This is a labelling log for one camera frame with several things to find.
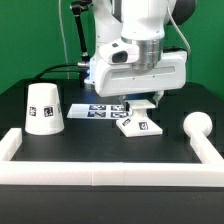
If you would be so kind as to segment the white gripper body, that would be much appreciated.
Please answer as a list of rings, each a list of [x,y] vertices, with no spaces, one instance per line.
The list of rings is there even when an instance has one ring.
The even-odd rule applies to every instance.
[[[101,97],[156,92],[181,88],[186,81],[186,52],[163,53],[154,68],[137,70],[137,45],[117,39],[99,48],[95,90]]]

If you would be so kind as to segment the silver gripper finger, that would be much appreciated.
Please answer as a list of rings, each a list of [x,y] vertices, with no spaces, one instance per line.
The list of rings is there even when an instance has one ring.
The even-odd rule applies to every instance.
[[[126,96],[118,96],[120,103],[123,106],[124,111],[129,111],[129,103],[126,101]]]
[[[153,97],[153,100],[155,101],[156,104],[159,103],[159,101],[162,99],[164,95],[164,92],[163,91],[157,91]]]

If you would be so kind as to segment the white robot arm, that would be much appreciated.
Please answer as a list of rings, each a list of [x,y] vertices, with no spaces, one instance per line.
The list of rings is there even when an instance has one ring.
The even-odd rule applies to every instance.
[[[166,90],[186,82],[185,47],[164,46],[166,25],[178,28],[194,13],[197,0],[93,0],[95,53],[85,85],[102,97],[124,98]]]

